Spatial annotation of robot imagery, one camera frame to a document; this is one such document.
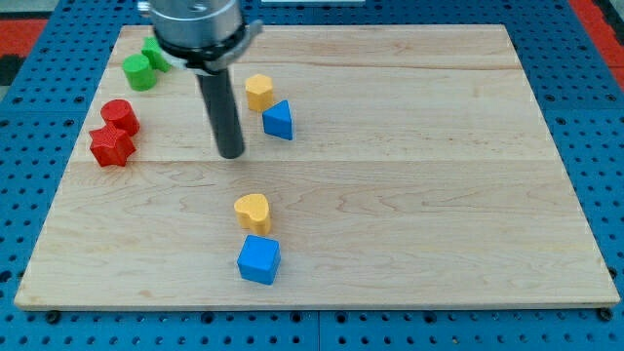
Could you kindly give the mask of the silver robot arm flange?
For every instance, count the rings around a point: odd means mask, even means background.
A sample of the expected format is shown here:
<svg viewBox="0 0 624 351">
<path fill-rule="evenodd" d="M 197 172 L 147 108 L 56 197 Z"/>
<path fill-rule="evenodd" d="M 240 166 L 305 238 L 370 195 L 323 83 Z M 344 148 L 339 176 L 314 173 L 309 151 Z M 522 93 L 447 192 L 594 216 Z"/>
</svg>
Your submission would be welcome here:
<svg viewBox="0 0 624 351">
<path fill-rule="evenodd" d="M 245 21 L 239 0 L 144 0 L 136 6 L 151 20 L 164 60 L 196 75 L 226 70 L 263 31 L 262 21 Z"/>
</svg>

